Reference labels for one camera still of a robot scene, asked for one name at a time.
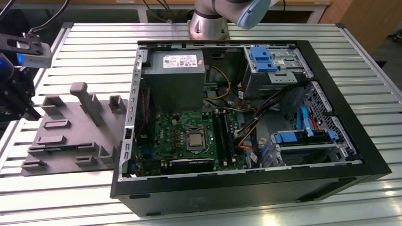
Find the cpu socket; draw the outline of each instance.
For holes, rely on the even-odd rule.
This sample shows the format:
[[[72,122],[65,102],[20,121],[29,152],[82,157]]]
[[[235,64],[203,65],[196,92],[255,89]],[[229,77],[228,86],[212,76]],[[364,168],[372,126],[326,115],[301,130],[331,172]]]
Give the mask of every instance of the cpu socket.
[[[203,128],[191,128],[185,130],[187,151],[199,154],[205,150],[205,136]]]

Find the open computer tower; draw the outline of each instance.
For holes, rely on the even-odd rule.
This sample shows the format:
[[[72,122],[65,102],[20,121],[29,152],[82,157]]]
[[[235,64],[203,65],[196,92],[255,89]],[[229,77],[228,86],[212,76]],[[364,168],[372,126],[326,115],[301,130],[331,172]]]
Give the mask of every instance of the open computer tower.
[[[307,41],[139,42],[110,197],[140,216],[322,200],[390,168]]]

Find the ram slot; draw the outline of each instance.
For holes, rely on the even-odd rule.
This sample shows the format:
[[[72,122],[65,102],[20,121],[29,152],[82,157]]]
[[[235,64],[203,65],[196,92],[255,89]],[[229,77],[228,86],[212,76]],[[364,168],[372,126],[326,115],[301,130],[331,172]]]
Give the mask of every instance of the ram slot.
[[[225,159],[228,162],[235,162],[235,153],[233,153],[233,146],[232,146],[232,133],[231,128],[227,120],[227,116],[224,113],[219,114],[220,123],[221,123],[221,133],[223,133],[223,146],[224,146],[224,153]]]
[[[219,164],[221,166],[227,166],[228,160],[225,157],[225,150],[224,150],[224,139],[223,139],[224,133],[223,133],[223,127],[220,123],[219,113],[212,114],[212,123],[213,123],[213,135],[215,135]]]

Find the floor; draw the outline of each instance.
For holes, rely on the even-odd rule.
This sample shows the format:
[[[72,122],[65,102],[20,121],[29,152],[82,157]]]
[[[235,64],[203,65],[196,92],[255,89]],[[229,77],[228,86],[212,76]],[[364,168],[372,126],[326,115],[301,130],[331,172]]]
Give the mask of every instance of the floor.
[[[371,57],[375,61],[387,61],[382,69],[402,90],[402,42],[395,43],[387,38]]]

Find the power supply label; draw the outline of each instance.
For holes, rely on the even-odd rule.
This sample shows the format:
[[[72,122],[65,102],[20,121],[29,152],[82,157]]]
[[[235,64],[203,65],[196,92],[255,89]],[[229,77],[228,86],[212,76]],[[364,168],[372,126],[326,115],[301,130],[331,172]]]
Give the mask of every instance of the power supply label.
[[[196,55],[175,55],[163,57],[163,68],[197,67]]]

